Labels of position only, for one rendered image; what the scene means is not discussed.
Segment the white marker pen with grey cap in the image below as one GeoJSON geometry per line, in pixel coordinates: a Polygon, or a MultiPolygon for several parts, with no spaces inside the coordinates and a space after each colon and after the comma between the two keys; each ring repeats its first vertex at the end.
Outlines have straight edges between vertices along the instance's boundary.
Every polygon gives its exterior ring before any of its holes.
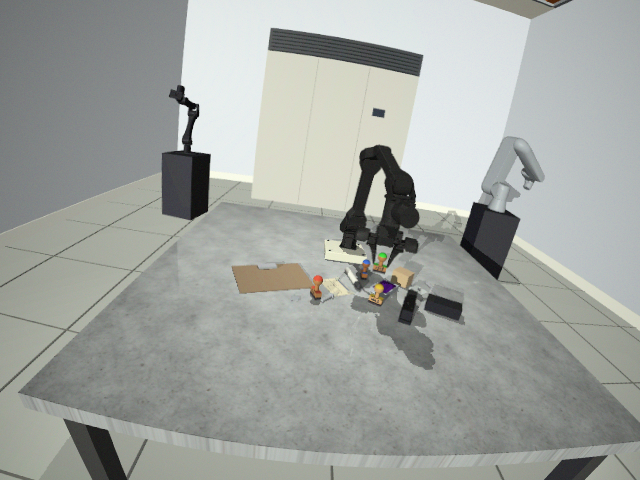
{"type": "Polygon", "coordinates": [[[347,275],[349,276],[349,278],[351,279],[351,281],[353,282],[354,286],[356,287],[356,289],[362,289],[362,285],[359,283],[359,281],[357,280],[357,278],[354,276],[354,274],[352,273],[352,271],[350,270],[350,268],[346,267],[345,268],[345,272],[347,273],[347,275]]]}

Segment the cream paper card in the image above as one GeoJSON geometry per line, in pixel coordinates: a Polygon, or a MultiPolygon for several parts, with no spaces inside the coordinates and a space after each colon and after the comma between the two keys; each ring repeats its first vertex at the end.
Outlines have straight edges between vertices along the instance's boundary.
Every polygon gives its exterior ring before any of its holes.
{"type": "Polygon", "coordinates": [[[333,279],[324,279],[323,283],[324,287],[334,296],[345,295],[345,294],[355,294],[354,291],[350,291],[340,280],[339,277],[333,279]]]}

